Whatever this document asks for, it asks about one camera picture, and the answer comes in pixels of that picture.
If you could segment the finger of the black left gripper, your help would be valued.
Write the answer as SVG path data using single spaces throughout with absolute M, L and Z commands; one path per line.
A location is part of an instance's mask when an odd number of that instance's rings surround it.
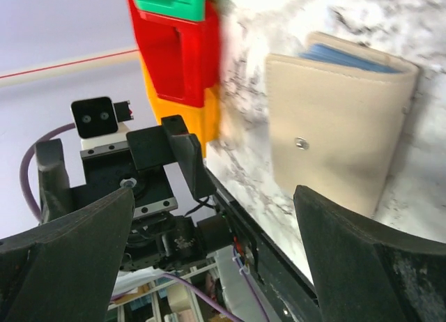
M 41 224 L 73 211 L 70 181 L 60 139 L 41 141 L 35 145 Z
M 201 144 L 188 131 L 182 116 L 164 117 L 160 125 L 129 132 L 126 139 L 138 173 L 147 174 L 176 162 L 194 199 L 215 193 L 203 163 Z

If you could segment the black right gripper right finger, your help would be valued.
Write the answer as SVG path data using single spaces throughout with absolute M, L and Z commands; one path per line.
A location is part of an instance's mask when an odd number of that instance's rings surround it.
M 354 213 L 309 187 L 293 196 L 324 321 L 444 321 L 445 244 Z

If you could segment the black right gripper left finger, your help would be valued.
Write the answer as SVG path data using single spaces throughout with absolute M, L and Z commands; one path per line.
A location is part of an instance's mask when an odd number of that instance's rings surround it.
M 133 211 L 121 188 L 1 239 L 1 320 L 104 321 Z

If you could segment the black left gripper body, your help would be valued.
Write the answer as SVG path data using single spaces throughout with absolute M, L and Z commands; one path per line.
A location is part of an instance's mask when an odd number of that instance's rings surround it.
M 132 190 L 135 217 L 178 208 L 162 165 L 138 170 L 129 146 L 97 146 L 80 152 L 86 183 L 71 189 L 75 209 L 83 208 L 121 187 Z

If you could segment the beige card holder wallet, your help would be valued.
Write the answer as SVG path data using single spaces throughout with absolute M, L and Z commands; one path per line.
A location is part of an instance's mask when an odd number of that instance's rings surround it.
M 419 75 L 399 57 L 321 32 L 307 47 L 334 49 L 376 64 L 269 54 L 266 93 L 272 172 L 281 190 L 305 185 L 371 217 L 383 193 Z

